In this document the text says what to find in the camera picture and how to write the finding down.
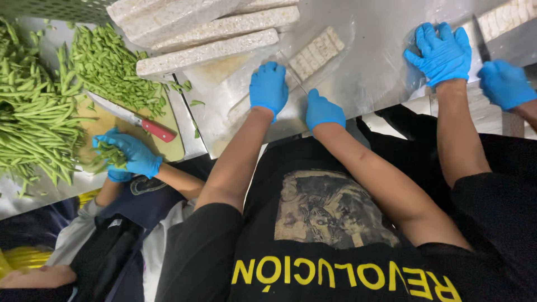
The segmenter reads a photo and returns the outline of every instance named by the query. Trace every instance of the blue nitrile glove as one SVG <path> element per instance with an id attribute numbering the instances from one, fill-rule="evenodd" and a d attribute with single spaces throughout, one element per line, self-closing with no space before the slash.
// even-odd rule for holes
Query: blue nitrile glove
<path id="1" fill-rule="evenodd" d="M 524 70 L 505 61 L 485 62 L 477 76 L 481 79 L 483 94 L 503 111 L 537 99 L 537 92 L 529 86 Z"/>
<path id="2" fill-rule="evenodd" d="M 308 93 L 306 124 L 313 134 L 313 128 L 322 123 L 338 123 L 345 128 L 345 114 L 341 107 L 319 96 L 317 89 L 311 89 Z"/>
<path id="3" fill-rule="evenodd" d="M 120 133 L 119 130 L 114 127 L 110 130 L 108 130 L 105 135 L 107 134 L 117 134 L 117 133 Z M 97 147 L 97 143 L 98 141 L 95 140 L 95 138 L 93 139 L 93 147 Z M 130 181 L 132 178 L 133 178 L 133 174 L 131 172 L 127 172 L 125 170 L 118 170 L 118 171 L 111 171 L 109 170 L 108 171 L 108 178 L 112 181 L 112 182 L 115 182 L 115 183 L 123 183 L 123 182 L 128 182 Z"/>
<path id="4" fill-rule="evenodd" d="M 405 50 L 404 57 L 430 79 L 428 86 L 451 80 L 468 79 L 471 65 L 471 47 L 464 28 L 459 27 L 453 35 L 447 23 L 438 25 L 440 38 L 431 23 L 425 23 L 416 30 L 416 44 L 422 51 L 420 57 Z"/>
<path id="5" fill-rule="evenodd" d="M 285 66 L 268 62 L 259 66 L 259 71 L 252 74 L 250 82 L 250 108 L 261 106 L 272 110 L 274 120 L 284 108 L 289 97 L 289 87 L 285 83 Z"/>
<path id="6" fill-rule="evenodd" d="M 120 133 L 116 128 L 111 129 L 104 135 L 93 137 L 93 147 L 96 148 L 98 141 L 117 146 L 127 158 L 127 171 L 143 174 L 149 179 L 157 175 L 162 164 L 162 157 L 155 156 L 142 141 L 128 134 Z M 108 167 L 109 171 L 123 171 L 116 167 Z"/>
<path id="7" fill-rule="evenodd" d="M 109 170 L 108 178 L 110 179 L 110 181 L 115 182 L 115 183 L 124 183 L 124 182 L 130 181 L 133 178 L 133 174 L 125 170 L 123 171 Z"/>

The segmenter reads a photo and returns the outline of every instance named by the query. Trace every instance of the graphic print on t-shirt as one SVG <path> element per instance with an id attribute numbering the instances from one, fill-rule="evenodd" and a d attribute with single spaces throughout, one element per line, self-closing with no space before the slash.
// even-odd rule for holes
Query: graphic print on t-shirt
<path id="1" fill-rule="evenodd" d="M 274 239 L 323 242 L 336 249 L 399 243 L 364 188 L 344 174 L 320 170 L 285 175 Z"/>

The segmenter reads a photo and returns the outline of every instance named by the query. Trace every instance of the clothing tag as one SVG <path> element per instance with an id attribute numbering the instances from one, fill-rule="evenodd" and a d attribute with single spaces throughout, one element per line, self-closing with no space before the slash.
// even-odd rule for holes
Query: clothing tag
<path id="1" fill-rule="evenodd" d="M 108 228 L 111 228 L 113 226 L 119 226 L 121 225 L 121 219 L 115 219 L 109 226 Z"/>

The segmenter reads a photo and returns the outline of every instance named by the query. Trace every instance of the wrist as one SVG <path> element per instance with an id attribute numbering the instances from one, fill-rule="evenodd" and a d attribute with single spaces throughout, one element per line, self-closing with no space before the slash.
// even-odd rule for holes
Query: wrist
<path id="1" fill-rule="evenodd" d="M 467 81 L 464 78 L 453 78 L 451 80 L 445 80 L 438 83 L 436 91 L 437 93 L 441 93 L 443 91 L 461 91 L 466 93 L 466 85 Z"/>
<path id="2" fill-rule="evenodd" d="M 436 94 L 438 101 L 449 100 L 453 102 L 457 99 L 466 99 L 466 80 L 461 78 L 454 78 L 451 80 L 443 81 L 436 87 Z"/>
<path id="3" fill-rule="evenodd" d="M 537 99 L 522 103 L 514 107 L 512 111 L 525 119 L 537 118 Z"/>
<path id="4" fill-rule="evenodd" d="M 147 176 L 148 179 L 151 179 L 153 177 L 155 177 L 158 172 L 160 171 L 160 168 L 162 166 L 162 157 L 161 156 L 155 156 L 155 162 L 154 162 L 154 165 L 153 165 L 153 169 L 151 172 L 145 174 L 145 176 Z"/>
<path id="5" fill-rule="evenodd" d="M 323 145 L 330 143 L 331 140 L 337 139 L 344 132 L 346 132 L 345 128 L 336 122 L 318 124 L 312 129 L 313 136 Z"/>
<path id="6" fill-rule="evenodd" d="M 250 111 L 250 114 L 255 115 L 257 118 L 263 120 L 263 121 L 269 121 L 273 122 L 276 120 L 276 116 L 274 112 L 271 109 L 268 109 L 263 106 L 254 106 L 252 107 L 252 110 Z"/>

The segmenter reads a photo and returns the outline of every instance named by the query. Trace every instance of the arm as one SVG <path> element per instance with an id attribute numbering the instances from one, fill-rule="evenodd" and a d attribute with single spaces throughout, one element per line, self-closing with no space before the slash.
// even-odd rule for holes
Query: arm
<path id="1" fill-rule="evenodd" d="M 516 106 L 513 112 L 525 119 L 537 133 L 537 98 Z"/>
<path id="2" fill-rule="evenodd" d="M 404 56 L 437 86 L 438 154 L 444 178 L 450 187 L 461 177 L 490 172 L 483 146 L 471 120 L 466 80 L 471 65 L 471 47 L 466 31 L 452 33 L 447 23 L 436 29 L 425 23 L 416 30 L 422 55 L 409 50 Z"/>
<path id="3" fill-rule="evenodd" d="M 246 122 L 214 165 L 194 210 L 218 202 L 229 204 L 242 213 L 246 191 L 273 117 L 267 108 L 252 108 Z"/>
<path id="4" fill-rule="evenodd" d="M 465 176 L 492 172 L 470 116 L 466 81 L 454 79 L 437 87 L 438 155 L 450 187 Z"/>
<path id="5" fill-rule="evenodd" d="M 95 204 L 100 207 L 108 206 L 119 196 L 121 189 L 123 189 L 123 182 L 113 182 L 110 180 L 110 177 L 107 177 L 104 181 L 103 188 L 95 197 Z"/>
<path id="6" fill-rule="evenodd" d="M 155 177 L 179 191 L 188 200 L 199 197 L 201 189 L 205 185 L 205 182 L 201 179 L 166 163 L 161 164 Z"/>
<path id="7" fill-rule="evenodd" d="M 442 242 L 470 249 L 451 219 L 409 177 L 355 140 L 343 110 L 312 90 L 307 119 L 313 135 L 373 196 L 414 246 Z"/>
<path id="8" fill-rule="evenodd" d="M 251 112 L 214 165 L 194 210 L 211 203 L 225 203 L 242 213 L 263 139 L 284 108 L 288 94 L 284 66 L 268 62 L 252 75 Z"/>
<path id="9" fill-rule="evenodd" d="M 502 60 L 485 62 L 477 76 L 483 94 L 493 104 L 521 116 L 537 132 L 537 92 L 522 68 Z"/>

